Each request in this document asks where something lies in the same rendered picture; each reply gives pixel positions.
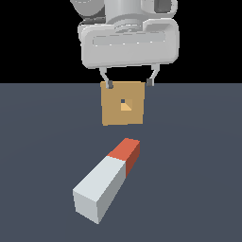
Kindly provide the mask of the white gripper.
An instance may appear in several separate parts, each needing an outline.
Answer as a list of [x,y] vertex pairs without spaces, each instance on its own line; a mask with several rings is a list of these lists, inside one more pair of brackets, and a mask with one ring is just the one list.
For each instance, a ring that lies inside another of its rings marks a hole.
[[112,80],[107,68],[151,65],[147,87],[154,86],[160,64],[173,62],[179,56],[180,32],[174,19],[149,19],[143,31],[116,33],[113,25],[93,25],[78,29],[81,60],[87,68],[99,68],[107,89]]

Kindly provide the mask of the tan box with square hole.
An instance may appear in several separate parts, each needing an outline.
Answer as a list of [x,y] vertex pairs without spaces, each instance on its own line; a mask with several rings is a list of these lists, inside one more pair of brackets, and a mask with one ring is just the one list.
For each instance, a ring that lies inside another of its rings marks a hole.
[[102,125],[142,124],[144,115],[145,83],[114,81],[112,89],[100,83]]

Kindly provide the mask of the white peg with red end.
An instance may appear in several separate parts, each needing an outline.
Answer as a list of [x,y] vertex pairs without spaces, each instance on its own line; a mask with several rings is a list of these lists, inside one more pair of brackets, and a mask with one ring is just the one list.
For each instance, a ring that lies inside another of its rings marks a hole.
[[73,189],[76,212],[99,224],[140,155],[140,142],[125,138]]

